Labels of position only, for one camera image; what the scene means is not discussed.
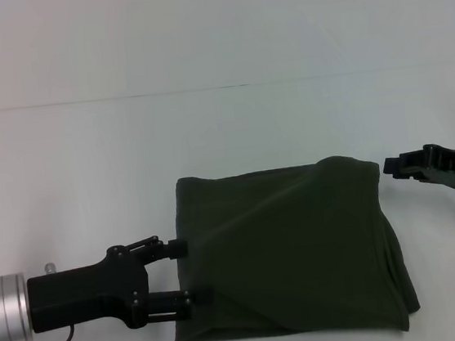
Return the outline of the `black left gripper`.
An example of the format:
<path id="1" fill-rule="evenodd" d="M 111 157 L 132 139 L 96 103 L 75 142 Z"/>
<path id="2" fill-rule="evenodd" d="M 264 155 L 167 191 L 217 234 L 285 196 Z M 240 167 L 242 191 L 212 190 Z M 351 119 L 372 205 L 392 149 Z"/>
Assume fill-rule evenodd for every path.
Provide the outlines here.
<path id="1" fill-rule="evenodd" d="M 130 329 L 190 320 L 197 307 L 214 302 L 214 289 L 149 293 L 145 269 L 146 264 L 187 255 L 185 240 L 165 244 L 152 236 L 110 248 L 102 261 L 88 267 L 31 277 L 26 290 L 33 331 L 41 334 L 106 317 Z"/>

